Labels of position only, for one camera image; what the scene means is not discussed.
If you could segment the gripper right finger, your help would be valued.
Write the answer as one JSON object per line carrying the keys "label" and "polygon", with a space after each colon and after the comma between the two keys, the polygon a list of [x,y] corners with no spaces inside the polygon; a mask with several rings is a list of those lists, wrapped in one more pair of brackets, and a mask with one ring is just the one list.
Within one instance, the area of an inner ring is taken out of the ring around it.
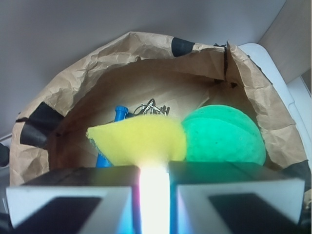
{"label": "gripper right finger", "polygon": [[305,182],[254,163],[177,162],[170,176],[172,234],[303,234]]}

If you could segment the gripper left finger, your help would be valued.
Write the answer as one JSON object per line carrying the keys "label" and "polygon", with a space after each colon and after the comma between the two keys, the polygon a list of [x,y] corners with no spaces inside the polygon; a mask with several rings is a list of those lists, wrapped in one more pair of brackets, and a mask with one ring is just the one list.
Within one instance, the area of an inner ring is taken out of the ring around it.
{"label": "gripper left finger", "polygon": [[139,234],[139,168],[57,169],[6,190],[14,234]]}

